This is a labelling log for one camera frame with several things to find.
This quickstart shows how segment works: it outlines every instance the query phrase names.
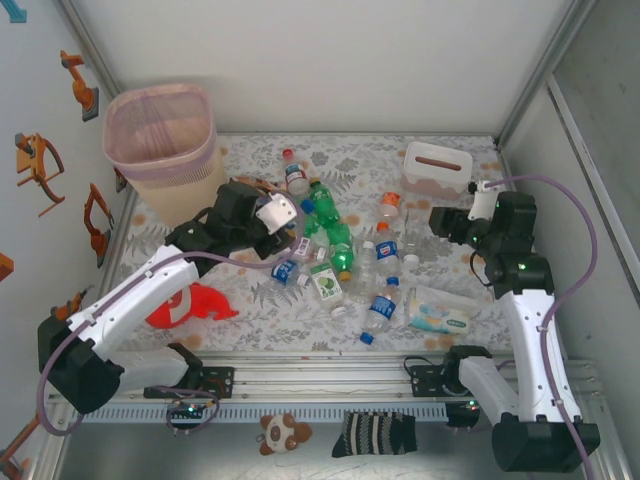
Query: tissue box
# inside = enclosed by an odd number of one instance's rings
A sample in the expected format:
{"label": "tissue box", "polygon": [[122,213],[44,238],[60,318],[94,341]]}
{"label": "tissue box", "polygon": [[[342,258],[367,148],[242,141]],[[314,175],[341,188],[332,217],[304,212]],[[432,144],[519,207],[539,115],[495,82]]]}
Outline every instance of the tissue box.
{"label": "tissue box", "polygon": [[467,190],[473,158],[467,152],[429,143],[411,142],[402,167],[402,187],[453,200]]}

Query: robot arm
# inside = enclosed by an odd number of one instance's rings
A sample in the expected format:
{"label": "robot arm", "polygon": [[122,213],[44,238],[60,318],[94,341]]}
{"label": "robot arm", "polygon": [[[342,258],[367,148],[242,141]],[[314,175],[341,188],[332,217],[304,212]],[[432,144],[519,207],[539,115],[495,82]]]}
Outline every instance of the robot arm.
{"label": "robot arm", "polygon": [[452,347],[443,377],[453,391],[468,389],[493,425],[492,446],[505,471],[568,472],[580,456],[558,410],[562,402],[588,453],[600,443],[598,427],[586,424],[569,388],[555,321],[548,326],[548,361],[560,392],[553,396],[545,373],[540,332],[554,303],[547,260],[532,252],[533,197],[473,185],[471,210],[436,207],[429,225],[450,242],[471,246],[486,264],[485,275],[509,322],[518,372],[518,394],[482,347]]}
{"label": "robot arm", "polygon": [[253,247],[265,259],[292,243],[284,226],[295,217],[295,205],[281,194],[269,199],[249,185],[222,185],[213,208],[174,229],[165,245],[105,297],[66,323],[55,316],[42,322],[38,329],[40,371],[58,345],[89,321],[49,374],[49,381],[79,413],[92,412],[116,393],[132,389],[154,385],[198,388],[202,362],[182,345],[152,352],[117,349],[167,298],[219,263],[185,258],[185,253],[204,251],[228,257],[233,251]]}

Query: wastebasket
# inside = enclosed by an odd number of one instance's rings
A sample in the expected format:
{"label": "wastebasket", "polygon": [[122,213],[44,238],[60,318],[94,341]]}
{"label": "wastebasket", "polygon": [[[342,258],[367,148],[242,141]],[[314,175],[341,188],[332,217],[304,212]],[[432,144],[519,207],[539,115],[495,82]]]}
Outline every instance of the wastebasket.
{"label": "wastebasket", "polygon": [[171,84],[131,90],[107,109],[103,148],[169,227],[213,206],[226,182],[207,92]]}

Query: stuffed toy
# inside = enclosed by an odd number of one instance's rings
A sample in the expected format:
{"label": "stuffed toy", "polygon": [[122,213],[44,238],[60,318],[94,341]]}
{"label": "stuffed toy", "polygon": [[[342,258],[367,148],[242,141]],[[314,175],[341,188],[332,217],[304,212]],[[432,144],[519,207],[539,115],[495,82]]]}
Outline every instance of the stuffed toy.
{"label": "stuffed toy", "polygon": [[308,423],[296,423],[293,415],[266,415],[260,419],[260,425],[267,432],[262,437],[260,453],[285,453],[298,448],[298,444],[311,438],[311,427]]}

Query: wet wipes package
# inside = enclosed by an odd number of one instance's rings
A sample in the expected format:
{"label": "wet wipes package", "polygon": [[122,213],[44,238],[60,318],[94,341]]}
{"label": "wet wipes package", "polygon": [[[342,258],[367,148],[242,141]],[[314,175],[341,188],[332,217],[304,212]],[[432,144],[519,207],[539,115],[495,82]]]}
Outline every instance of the wet wipes package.
{"label": "wet wipes package", "polygon": [[407,325],[427,332],[466,335],[478,307],[472,298],[414,285],[405,306]]}

